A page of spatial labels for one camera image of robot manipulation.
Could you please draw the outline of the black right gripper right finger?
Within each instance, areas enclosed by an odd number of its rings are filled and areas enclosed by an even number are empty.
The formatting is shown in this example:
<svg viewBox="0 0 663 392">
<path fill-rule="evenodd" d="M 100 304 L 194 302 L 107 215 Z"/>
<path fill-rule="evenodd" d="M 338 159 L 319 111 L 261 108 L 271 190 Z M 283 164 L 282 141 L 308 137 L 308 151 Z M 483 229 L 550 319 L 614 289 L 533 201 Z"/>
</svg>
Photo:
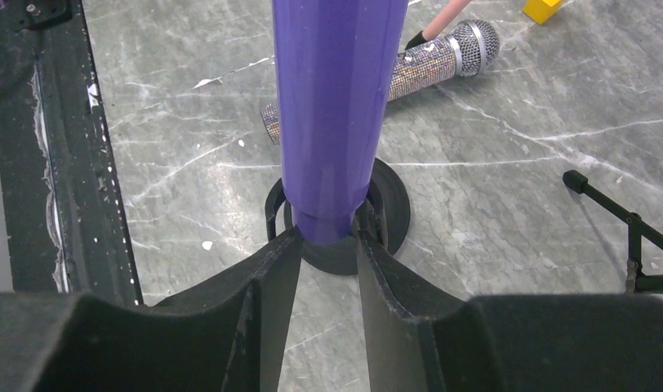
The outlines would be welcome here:
<svg viewBox="0 0 663 392">
<path fill-rule="evenodd" d="M 374 391 L 663 391 L 663 301 L 497 295 L 461 301 L 358 233 Z"/>
</svg>

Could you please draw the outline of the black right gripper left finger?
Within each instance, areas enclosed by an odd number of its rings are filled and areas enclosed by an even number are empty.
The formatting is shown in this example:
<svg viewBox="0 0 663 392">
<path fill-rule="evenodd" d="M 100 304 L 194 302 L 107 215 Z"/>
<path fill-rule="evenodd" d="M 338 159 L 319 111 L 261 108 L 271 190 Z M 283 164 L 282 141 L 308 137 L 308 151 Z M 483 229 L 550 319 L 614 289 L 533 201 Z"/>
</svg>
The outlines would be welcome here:
<svg viewBox="0 0 663 392">
<path fill-rule="evenodd" d="M 0 391 L 275 391 L 302 238 L 153 306 L 0 293 Z"/>
</svg>

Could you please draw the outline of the black tripod mic stand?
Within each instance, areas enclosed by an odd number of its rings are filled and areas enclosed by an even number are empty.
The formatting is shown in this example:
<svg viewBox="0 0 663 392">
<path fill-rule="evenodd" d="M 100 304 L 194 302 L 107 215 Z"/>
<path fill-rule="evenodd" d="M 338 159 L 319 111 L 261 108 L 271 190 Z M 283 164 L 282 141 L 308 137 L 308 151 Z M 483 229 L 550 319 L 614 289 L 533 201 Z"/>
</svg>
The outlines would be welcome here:
<svg viewBox="0 0 663 392">
<path fill-rule="evenodd" d="M 663 295 L 663 274 L 647 275 L 643 272 L 643 240 L 648 240 L 663 251 L 663 234 L 643 221 L 636 212 L 630 212 L 620 204 L 589 184 L 586 176 L 576 170 L 563 173 L 565 186 L 579 194 L 586 195 L 620 221 L 627 225 L 627 261 L 625 292 L 627 294 Z"/>
</svg>

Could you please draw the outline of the purple toy microphone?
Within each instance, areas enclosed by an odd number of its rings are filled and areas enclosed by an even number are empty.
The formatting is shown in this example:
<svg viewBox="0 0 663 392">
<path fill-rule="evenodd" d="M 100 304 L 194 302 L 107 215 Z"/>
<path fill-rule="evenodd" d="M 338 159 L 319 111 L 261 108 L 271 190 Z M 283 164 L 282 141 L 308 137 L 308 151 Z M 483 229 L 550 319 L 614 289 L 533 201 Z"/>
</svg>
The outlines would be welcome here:
<svg viewBox="0 0 663 392">
<path fill-rule="evenodd" d="M 312 243 L 346 237 L 366 198 L 404 1 L 272 4 L 284 193 Z"/>
</svg>

